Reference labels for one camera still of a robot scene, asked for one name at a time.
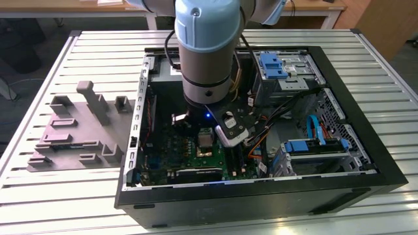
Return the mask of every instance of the table leg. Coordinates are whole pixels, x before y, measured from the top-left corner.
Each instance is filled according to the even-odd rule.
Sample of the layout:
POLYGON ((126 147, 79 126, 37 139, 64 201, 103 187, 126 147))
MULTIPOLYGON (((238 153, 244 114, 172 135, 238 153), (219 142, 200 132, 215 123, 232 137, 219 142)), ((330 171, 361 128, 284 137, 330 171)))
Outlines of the table leg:
POLYGON ((333 29, 334 28, 339 14, 341 14, 341 11, 330 11, 329 12, 329 16, 326 17, 326 20, 322 24, 321 29, 333 29))
POLYGON ((146 13, 147 23, 148 23, 148 30, 158 30, 156 28, 156 15, 154 13, 146 13))
POLYGON ((57 27, 63 27, 63 18, 53 18, 55 23, 57 24, 57 27))
POLYGON ((7 100, 16 98, 16 93, 3 79, 0 79, 0 95, 3 95, 7 100))

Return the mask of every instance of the blue drive bracket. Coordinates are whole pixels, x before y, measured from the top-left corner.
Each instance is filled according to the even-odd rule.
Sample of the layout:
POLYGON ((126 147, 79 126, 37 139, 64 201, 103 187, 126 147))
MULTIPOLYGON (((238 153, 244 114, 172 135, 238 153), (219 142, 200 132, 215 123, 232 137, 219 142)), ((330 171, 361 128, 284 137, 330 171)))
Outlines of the blue drive bracket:
POLYGON ((283 62, 275 53, 260 53, 259 62, 266 79, 286 79, 289 77, 283 70, 283 62))

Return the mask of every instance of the motherboard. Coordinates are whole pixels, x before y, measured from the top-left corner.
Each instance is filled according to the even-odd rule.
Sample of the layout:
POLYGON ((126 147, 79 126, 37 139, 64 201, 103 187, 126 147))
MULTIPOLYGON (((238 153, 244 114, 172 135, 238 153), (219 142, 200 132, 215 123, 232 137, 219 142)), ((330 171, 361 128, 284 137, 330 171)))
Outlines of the motherboard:
MULTIPOLYGON (((204 132, 210 135, 211 129, 203 129, 202 135, 204 132)), ((234 156, 219 140, 200 147, 196 138, 180 136, 167 123, 154 135, 159 141, 148 143, 146 160, 151 185, 256 178, 254 160, 234 156)))

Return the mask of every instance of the floor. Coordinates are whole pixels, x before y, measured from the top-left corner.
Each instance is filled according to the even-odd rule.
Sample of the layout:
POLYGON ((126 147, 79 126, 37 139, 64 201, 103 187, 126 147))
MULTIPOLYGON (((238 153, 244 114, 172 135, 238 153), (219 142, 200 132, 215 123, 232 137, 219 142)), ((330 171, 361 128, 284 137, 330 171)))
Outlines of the floor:
MULTIPOLYGON (((172 22, 167 18, 158 18, 160 29, 172 29, 172 22)), ((19 123, 25 115, 28 107, 36 96, 41 81, 44 79, 60 49, 72 30, 147 30, 146 18, 83 18, 64 19, 64 27, 57 27, 52 19, 39 19, 39 24, 47 36, 47 41, 35 46, 37 55, 43 61, 41 68, 31 74, 16 74, 9 66, 0 60, 0 76, 13 83, 24 79, 35 79, 17 83, 12 86, 20 95, 17 101, 11 102, 0 97, 0 155, 5 150, 7 143, 19 127, 19 123)), ((260 28, 258 24, 251 24, 250 28, 260 28)), ((407 43, 394 60, 390 62, 414 91, 418 93, 418 49, 407 43)))

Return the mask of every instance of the metal frame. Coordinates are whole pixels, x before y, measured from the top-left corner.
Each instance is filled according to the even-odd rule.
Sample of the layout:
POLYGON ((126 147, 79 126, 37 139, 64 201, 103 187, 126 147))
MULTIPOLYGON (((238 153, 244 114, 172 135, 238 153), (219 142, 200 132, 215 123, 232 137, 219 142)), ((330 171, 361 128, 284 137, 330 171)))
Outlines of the metal frame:
MULTIPOLYGON (((61 93, 71 87, 69 83, 88 78, 100 81, 95 89, 106 96, 123 93, 134 97, 144 48, 162 47, 168 33, 86 31, 75 43, 75 37, 69 38, 48 75, 48 84, 35 98, 0 160, 0 185, 4 185, 0 188, 0 234, 148 233, 123 211, 114 209, 118 168, 29 173, 24 170, 25 152, 36 142, 29 139, 41 136, 41 126, 49 120, 48 116, 40 116, 51 113, 44 104, 51 101, 49 93, 61 93)), ((399 85, 398 79, 402 79, 386 72, 390 66, 374 57, 369 46, 350 30, 247 30, 243 34, 254 46, 322 46, 410 183, 391 193, 359 201, 339 213, 203 225, 199 231, 218 235, 306 234, 307 231, 319 235, 415 234, 418 103, 410 99, 409 89, 399 85)), ((195 233, 196 227, 152 230, 156 234, 168 231, 195 233)))

